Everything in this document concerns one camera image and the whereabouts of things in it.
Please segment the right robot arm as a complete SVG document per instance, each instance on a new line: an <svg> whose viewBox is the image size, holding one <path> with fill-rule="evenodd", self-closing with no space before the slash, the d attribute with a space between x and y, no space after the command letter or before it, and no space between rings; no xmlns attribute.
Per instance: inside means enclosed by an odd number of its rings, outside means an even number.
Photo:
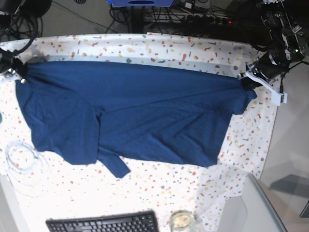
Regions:
<svg viewBox="0 0 309 232"><path fill-rule="evenodd" d="M0 38L13 36L20 39L28 36L28 42L20 49L0 50L0 73L12 77L22 62L17 58L33 43L38 33L38 20L34 13L35 3L32 0L2 0L0 2Z"/></svg>

